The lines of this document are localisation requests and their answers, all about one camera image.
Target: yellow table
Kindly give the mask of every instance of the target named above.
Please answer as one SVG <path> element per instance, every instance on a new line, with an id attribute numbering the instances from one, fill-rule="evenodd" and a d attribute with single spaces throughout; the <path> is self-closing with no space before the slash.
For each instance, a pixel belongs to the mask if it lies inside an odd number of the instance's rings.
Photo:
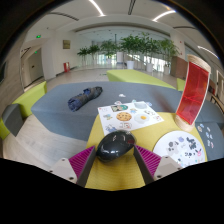
<path id="1" fill-rule="evenodd" d="M 171 131 L 182 131 L 174 122 L 174 113 L 157 113 L 164 119 L 163 122 L 131 131 L 131 133 L 136 137 L 136 145 L 150 151 L 153 151 L 157 141 L 163 135 Z M 197 129 L 194 128 L 190 134 L 196 137 L 203 146 L 205 160 L 207 161 L 205 147 Z M 103 128 L 98 115 L 93 124 L 86 148 L 95 146 L 95 149 L 97 150 L 97 146 L 103 138 Z M 96 157 L 85 187 L 114 191 L 145 186 L 141 171 L 135 160 L 133 152 L 134 148 L 109 163 L 102 163 Z"/>

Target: green bench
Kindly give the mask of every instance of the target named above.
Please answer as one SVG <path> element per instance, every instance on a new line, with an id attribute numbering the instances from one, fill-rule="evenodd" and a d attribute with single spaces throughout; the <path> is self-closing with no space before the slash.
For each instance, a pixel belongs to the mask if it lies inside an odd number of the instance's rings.
<path id="1" fill-rule="evenodd" d="M 142 83 L 175 89 L 173 86 L 160 79 L 132 69 L 108 70 L 107 77 L 110 82 Z"/>
<path id="2" fill-rule="evenodd" d="M 177 78 L 177 90 L 184 91 L 184 87 L 185 87 L 185 81 Z"/>
<path id="3" fill-rule="evenodd" d="M 32 114 L 31 107 L 47 92 L 47 82 L 34 86 L 32 89 L 19 96 L 12 104 L 19 104 L 22 118 L 26 118 Z M 10 131 L 6 128 L 2 118 L 0 119 L 0 138 L 4 140 Z"/>

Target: ceiling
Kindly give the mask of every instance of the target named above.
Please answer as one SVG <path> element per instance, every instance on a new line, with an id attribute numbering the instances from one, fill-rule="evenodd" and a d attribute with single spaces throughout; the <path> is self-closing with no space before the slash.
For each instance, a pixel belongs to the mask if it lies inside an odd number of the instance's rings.
<path id="1" fill-rule="evenodd" d="M 176 29 L 185 37 L 186 42 L 190 43 L 188 45 L 201 46 L 216 54 L 200 31 L 178 12 L 161 17 L 156 22 L 152 21 L 158 15 L 172 10 L 157 1 L 95 0 L 95 3 L 100 7 L 104 16 L 100 15 L 89 0 L 69 1 L 50 12 L 54 14 L 49 13 L 41 18 L 30 31 L 44 29 L 63 32 L 74 31 L 80 35 L 85 35 L 92 41 L 102 42 L 108 39 L 114 40 L 115 34 L 117 41 L 130 33 L 138 35 L 142 29 L 159 31 L 161 37 L 169 36 L 170 30 Z M 202 49 L 196 50 L 199 55 L 206 55 L 218 67 L 222 68 L 219 59 L 214 55 Z"/>

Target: white paper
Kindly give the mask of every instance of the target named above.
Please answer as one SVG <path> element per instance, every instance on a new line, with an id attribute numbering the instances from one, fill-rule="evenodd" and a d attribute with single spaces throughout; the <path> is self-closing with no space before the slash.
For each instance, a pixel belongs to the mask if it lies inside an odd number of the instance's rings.
<path id="1" fill-rule="evenodd" d="M 202 145 L 193 135 L 185 131 L 172 131 L 156 143 L 153 152 L 159 156 L 170 156 L 181 167 L 205 162 Z"/>
<path id="2" fill-rule="evenodd" d="M 112 107 L 115 108 L 117 106 L 126 108 L 122 111 L 113 111 Z M 116 130 L 132 131 L 164 121 L 163 118 L 144 101 L 99 107 L 98 112 L 104 135 Z M 124 113 L 127 113 L 125 114 L 124 120 L 119 120 L 117 115 L 124 115 Z"/>

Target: door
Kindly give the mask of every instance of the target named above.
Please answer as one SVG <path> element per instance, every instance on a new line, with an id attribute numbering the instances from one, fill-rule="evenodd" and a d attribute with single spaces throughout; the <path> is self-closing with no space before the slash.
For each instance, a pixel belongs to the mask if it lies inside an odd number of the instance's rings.
<path id="1" fill-rule="evenodd" d="M 28 59 L 31 82 L 44 76 L 42 60 L 41 60 L 41 48 Z"/>

